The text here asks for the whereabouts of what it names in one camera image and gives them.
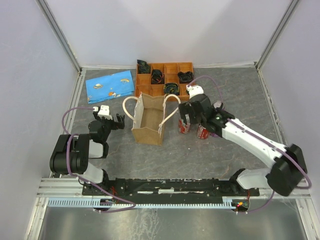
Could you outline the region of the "red soda can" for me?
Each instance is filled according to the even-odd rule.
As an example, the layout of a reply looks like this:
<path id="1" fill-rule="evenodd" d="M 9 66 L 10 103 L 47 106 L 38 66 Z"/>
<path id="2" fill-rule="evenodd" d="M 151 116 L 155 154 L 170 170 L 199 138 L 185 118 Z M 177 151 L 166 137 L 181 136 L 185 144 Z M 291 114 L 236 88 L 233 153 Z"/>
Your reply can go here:
<path id="1" fill-rule="evenodd" d="M 200 123 L 196 135 L 199 139 L 206 140 L 210 136 L 210 132 Z"/>
<path id="2" fill-rule="evenodd" d="M 191 124 L 189 121 L 185 123 L 181 118 L 178 120 L 178 130 L 180 133 L 188 134 L 190 132 L 190 127 Z"/>

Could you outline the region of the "red soda can back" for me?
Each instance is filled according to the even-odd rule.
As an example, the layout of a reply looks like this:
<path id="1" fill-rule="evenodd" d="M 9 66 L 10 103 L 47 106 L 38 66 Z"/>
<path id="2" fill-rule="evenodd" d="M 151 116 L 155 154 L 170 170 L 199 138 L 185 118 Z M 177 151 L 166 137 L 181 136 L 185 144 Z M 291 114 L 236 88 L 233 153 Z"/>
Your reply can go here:
<path id="1" fill-rule="evenodd" d="M 181 118 L 178 120 L 178 130 L 180 133 L 188 134 L 190 132 L 190 127 L 191 124 L 189 121 L 185 123 Z"/>

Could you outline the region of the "burlap canvas tote bag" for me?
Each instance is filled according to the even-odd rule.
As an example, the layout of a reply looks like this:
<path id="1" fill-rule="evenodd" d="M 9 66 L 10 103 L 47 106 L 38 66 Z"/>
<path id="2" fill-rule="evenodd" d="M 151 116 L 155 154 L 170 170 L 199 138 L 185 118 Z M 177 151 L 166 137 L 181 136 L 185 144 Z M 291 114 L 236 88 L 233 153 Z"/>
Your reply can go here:
<path id="1" fill-rule="evenodd" d="M 176 108 L 169 115 L 166 115 L 166 103 L 170 98 L 176 99 L 179 104 L 181 103 L 180 98 L 175 94 L 151 96 L 141 93 L 139 97 L 129 96 L 123 100 L 122 108 L 133 122 L 131 131 L 136 143 L 162 145 L 165 123 L 179 110 Z M 134 115 L 131 115 L 126 108 L 126 103 L 129 100 L 136 101 Z"/>

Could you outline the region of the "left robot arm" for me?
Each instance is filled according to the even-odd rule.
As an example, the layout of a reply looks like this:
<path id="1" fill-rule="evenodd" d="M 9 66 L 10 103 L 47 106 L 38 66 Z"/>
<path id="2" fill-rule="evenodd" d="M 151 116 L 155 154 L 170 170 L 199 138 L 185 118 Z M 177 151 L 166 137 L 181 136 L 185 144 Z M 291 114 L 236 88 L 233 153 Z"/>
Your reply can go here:
<path id="1" fill-rule="evenodd" d="M 89 133 L 71 137 L 61 134 L 49 161 L 51 172 L 59 175 L 73 175 L 93 183 L 99 195 L 106 195 L 111 189 L 109 176 L 104 169 L 93 166 L 89 159 L 105 159 L 109 152 L 107 139 L 111 131 L 125 128 L 125 116 L 93 113 L 95 120 L 88 124 Z"/>

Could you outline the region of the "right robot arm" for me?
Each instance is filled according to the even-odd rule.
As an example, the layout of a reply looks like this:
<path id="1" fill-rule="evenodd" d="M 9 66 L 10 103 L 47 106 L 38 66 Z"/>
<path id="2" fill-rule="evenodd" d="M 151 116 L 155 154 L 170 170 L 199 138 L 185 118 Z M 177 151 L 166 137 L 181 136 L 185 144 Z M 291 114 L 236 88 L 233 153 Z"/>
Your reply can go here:
<path id="1" fill-rule="evenodd" d="M 189 101 L 179 104 L 178 110 L 183 123 L 199 124 L 264 163 L 265 168 L 244 169 L 235 175 L 235 180 L 229 183 L 234 195 L 240 196 L 252 188 L 268 188 L 287 197 L 302 179 L 307 178 L 308 171 L 299 146 L 287 146 L 253 131 L 231 113 L 214 107 L 205 94 L 192 96 Z"/>

